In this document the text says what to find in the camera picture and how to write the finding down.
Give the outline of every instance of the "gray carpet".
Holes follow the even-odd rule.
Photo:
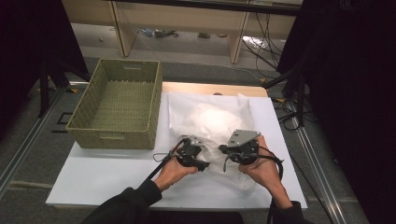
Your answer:
[[[90,73],[93,72],[97,61],[98,59],[96,58],[86,58],[86,64]],[[248,72],[221,66],[168,62],[163,63],[163,79],[179,82],[260,86],[260,81],[254,76],[261,77],[261,75],[253,69],[244,70],[248,70]],[[265,74],[277,76],[275,72],[266,72]],[[73,75],[69,74],[68,76],[70,79],[77,79]],[[269,90],[269,95],[279,96],[281,89],[282,85],[277,85]],[[53,131],[64,130],[65,125],[58,124],[58,119],[63,112],[73,112],[82,93],[83,90],[77,93],[68,92],[64,94],[14,180],[43,184],[53,184],[56,181],[57,175],[64,165],[64,161],[68,156],[74,140],[67,133],[54,133]],[[38,97],[38,91],[32,91],[31,101],[27,102],[21,108],[21,112],[16,115],[7,138],[0,143],[0,172],[5,169],[13,152],[15,152],[24,136],[27,135],[29,129],[32,127],[38,114]],[[282,109],[277,109],[276,113],[279,117],[286,115],[286,112]],[[291,127],[289,121],[285,125],[286,127]],[[295,131],[288,131],[283,126],[281,127],[290,150],[290,155],[295,158],[298,166],[301,167],[301,170],[299,170],[297,165],[295,165],[297,176],[308,202],[308,209],[304,211],[304,215],[307,219],[315,223],[331,223],[327,218],[325,210],[318,202],[318,200],[321,200],[320,191],[306,160],[297,133]],[[332,161],[332,151],[326,142],[320,125],[315,122],[314,114],[307,114],[305,116],[305,129],[308,132],[308,136],[316,150],[334,193],[337,199],[340,200],[340,204],[346,215],[346,221],[348,223],[368,223],[342,170]],[[319,194],[319,198],[315,196],[308,182],[313,186],[314,191]],[[47,196],[48,189],[8,189],[0,201],[1,223],[79,223],[91,212],[90,209],[69,210],[47,206],[45,205]],[[264,223],[266,218],[265,212],[243,212],[242,215],[247,224]]]

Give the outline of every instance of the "floor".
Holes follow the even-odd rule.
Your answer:
[[[122,58],[113,27],[72,25],[90,73],[98,58]],[[284,40],[273,41],[280,49],[285,43]],[[273,63],[270,54],[263,51],[261,54]],[[195,33],[184,32],[178,32],[178,37],[162,38],[140,34],[134,42],[128,59],[162,61],[167,66],[167,78],[174,80],[190,78],[189,80],[196,82],[207,80],[220,82],[222,78],[225,84],[243,83],[260,86],[263,78],[271,80],[272,77],[279,76],[271,66],[260,60],[257,61],[245,47],[241,50],[238,64],[231,64],[227,40],[217,34],[211,34],[210,38],[199,38]],[[178,72],[185,71],[189,76],[186,77],[185,74],[184,77],[170,76],[172,69],[176,68]],[[78,80],[71,74],[68,76],[71,81]],[[283,84],[280,83],[268,90],[269,96],[282,97],[280,92]],[[1,223],[79,223],[91,212],[91,209],[57,209],[45,205],[51,186],[74,142],[67,133],[54,131],[64,131],[64,124],[60,124],[58,119],[63,112],[72,110],[82,93],[83,90],[78,90],[77,93],[68,91],[61,96],[59,103],[53,108],[49,120],[31,145],[30,153],[13,176],[10,186],[0,200]],[[274,103],[279,118],[288,113],[284,106],[285,104],[282,103]],[[35,125],[38,110],[39,89],[34,86],[30,100],[22,106],[20,113],[12,122],[7,137],[0,142],[0,173],[6,170],[15,151],[26,136],[29,136],[30,129]],[[309,102],[305,102],[305,110],[310,111]],[[315,113],[307,113],[304,116],[304,123],[321,168],[341,206],[345,223],[368,223],[342,170],[333,160],[332,150],[326,142],[320,125],[316,122]],[[323,196],[298,134],[296,131],[288,130],[292,127],[290,120],[281,123],[290,155],[295,159],[295,171],[308,203],[304,216],[315,223],[332,223],[326,213],[326,206],[321,205]],[[241,214],[247,224],[263,223],[266,219],[265,211]]]

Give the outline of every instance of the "white plastic bag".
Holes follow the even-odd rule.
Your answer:
[[[195,135],[206,145],[198,160],[209,161],[205,169],[210,178],[240,189],[249,189],[254,181],[238,170],[238,163],[228,160],[227,170],[223,165],[227,155],[219,145],[227,144],[233,130],[253,130],[248,98],[244,95],[218,96],[170,92],[169,128],[179,137]]]

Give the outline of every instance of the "metal rail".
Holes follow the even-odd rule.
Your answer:
[[[49,109],[47,112],[41,117],[38,118],[35,122],[35,125],[28,133],[26,138],[23,140],[21,146],[18,148],[17,152],[15,153],[14,157],[12,158],[11,162],[8,164],[6,170],[0,176],[0,200],[3,195],[6,193],[9,183],[11,182],[12,178],[14,178],[15,174],[21,168],[24,160],[29,155],[30,150],[35,145],[35,141],[37,137],[43,131],[45,125],[48,122],[50,115],[52,114],[53,108],[59,102],[61,97],[65,93],[65,88],[58,88],[54,95],[51,98],[49,103]]]
[[[288,102],[288,107],[290,110],[295,111],[294,104],[291,102]],[[292,119],[294,126],[297,128],[298,126],[298,120],[297,118]],[[303,146],[304,152],[306,157],[308,158],[308,162],[311,166],[311,169],[314,173],[315,179],[318,182],[318,186],[320,189],[320,192],[323,195],[324,202],[327,205],[328,211],[332,217],[332,221],[334,223],[340,223],[340,224],[345,224],[347,221],[345,220],[343,211],[341,210],[340,204],[337,202],[337,199],[332,191],[332,187],[329,184],[329,181],[326,177],[326,175],[323,172],[323,169],[320,166],[320,163],[318,161],[318,157],[315,153],[314,148],[311,145],[311,142],[309,141],[308,135],[306,134],[305,128],[300,127],[297,130],[298,137],[301,141],[301,144]]]
[[[242,11],[242,12],[257,12],[276,14],[284,16],[298,16],[300,14],[312,14],[317,12],[308,12],[300,10],[297,7],[282,7],[282,6],[263,6],[245,3],[235,2],[215,2],[215,1],[195,1],[195,0],[116,0],[113,2],[127,2],[127,3],[140,3],[160,6],[172,6],[172,7],[197,7],[207,9],[218,9],[228,11]]]

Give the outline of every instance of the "hand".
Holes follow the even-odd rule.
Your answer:
[[[190,175],[198,172],[198,168],[184,167],[178,163],[176,157],[172,157],[165,166],[161,169],[160,174],[154,180],[154,183],[158,186],[161,192],[169,189],[171,185],[175,184],[185,175]]]
[[[260,146],[259,154],[273,157],[269,151],[262,148],[268,148],[268,146],[265,144],[264,137],[258,137],[257,141],[259,142]],[[282,182],[280,181],[279,173],[276,169],[276,164],[274,161],[258,158],[249,165],[240,164],[238,168],[239,171],[249,175],[258,184],[268,189],[268,191],[274,197],[276,206],[278,208],[284,209],[292,207],[289,196],[283,187]]]

